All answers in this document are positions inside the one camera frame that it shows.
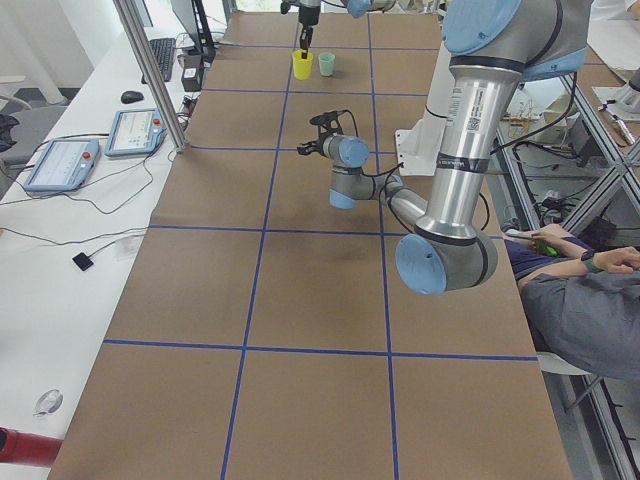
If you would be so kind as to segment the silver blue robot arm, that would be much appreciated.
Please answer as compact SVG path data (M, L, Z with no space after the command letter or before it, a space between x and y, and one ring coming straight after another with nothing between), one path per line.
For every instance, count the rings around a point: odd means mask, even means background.
M298 22L302 25L299 36L299 46L302 50L302 58L308 57L309 49L312 43L313 29L319 22L321 13L321 0L301 0L301 1L283 1L281 3L281 13L288 12L289 5L298 8ZM341 1L340 5L354 18L359 18L365 13L381 11L389 11L394 5L392 0L350 0Z
M578 71L585 62L591 5L587 1L455 1L442 37L454 83L435 160L431 193L422 198L392 172L368 175L367 144L346 135L335 111L312 119L316 139L298 146L332 163L330 202L387 205L412 230L395 262L419 294L471 288L497 266L493 241L472 223L499 122L520 83Z

